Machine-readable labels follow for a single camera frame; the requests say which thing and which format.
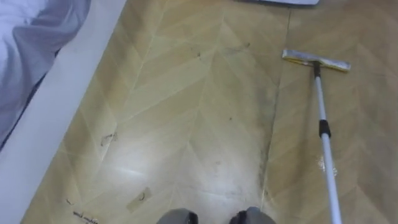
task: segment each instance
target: floor seam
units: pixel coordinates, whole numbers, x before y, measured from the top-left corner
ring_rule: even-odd
[[[287,38],[289,35],[289,26],[290,26],[290,17],[292,15],[292,8],[289,8],[289,18],[287,20],[287,28],[286,28],[286,36],[285,36],[285,44],[284,46],[287,45]],[[283,75],[283,61],[280,63],[280,76],[279,76],[279,82],[277,84],[277,88],[276,88],[276,94],[275,94],[275,105],[274,105],[274,115],[272,118],[272,125],[271,125],[271,135],[269,138],[269,142],[268,142],[268,146],[266,147],[266,154],[265,154],[265,160],[264,161],[264,180],[263,180],[263,189],[262,189],[262,198],[261,198],[261,210],[263,209],[263,204],[264,204],[264,199],[266,197],[266,195],[268,195],[268,192],[266,190],[266,182],[267,182],[267,166],[268,166],[268,160],[269,160],[269,153],[271,151],[271,143],[272,143],[272,137],[274,135],[274,126],[275,126],[275,119],[276,119],[276,110],[277,110],[277,105],[278,105],[278,99],[279,99],[279,86],[280,86],[280,81],[282,79],[282,75]]]

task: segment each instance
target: white bed sheet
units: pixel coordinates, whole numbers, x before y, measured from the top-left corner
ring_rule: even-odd
[[[89,7],[90,0],[0,0],[0,144]]]

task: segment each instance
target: black handle grip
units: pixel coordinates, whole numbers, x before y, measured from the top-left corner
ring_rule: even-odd
[[[314,78],[321,77],[321,63],[317,61],[313,62],[313,75]]]

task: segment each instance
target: mop handle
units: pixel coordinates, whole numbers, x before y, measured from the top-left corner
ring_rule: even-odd
[[[315,85],[317,86],[318,102],[319,102],[319,135],[323,143],[323,160],[325,162],[326,181],[329,191],[329,209],[332,224],[342,224],[340,215],[340,206],[338,204],[338,194],[333,172],[333,158],[330,147],[330,128],[326,120],[325,104],[323,102],[323,92],[321,83],[321,73],[319,62],[314,62],[313,71],[315,75]]]

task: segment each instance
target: floor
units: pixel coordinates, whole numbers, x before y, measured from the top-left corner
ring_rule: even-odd
[[[284,48],[351,62],[322,70],[343,222],[398,223],[397,9],[127,0],[23,223],[329,223],[311,68]]]

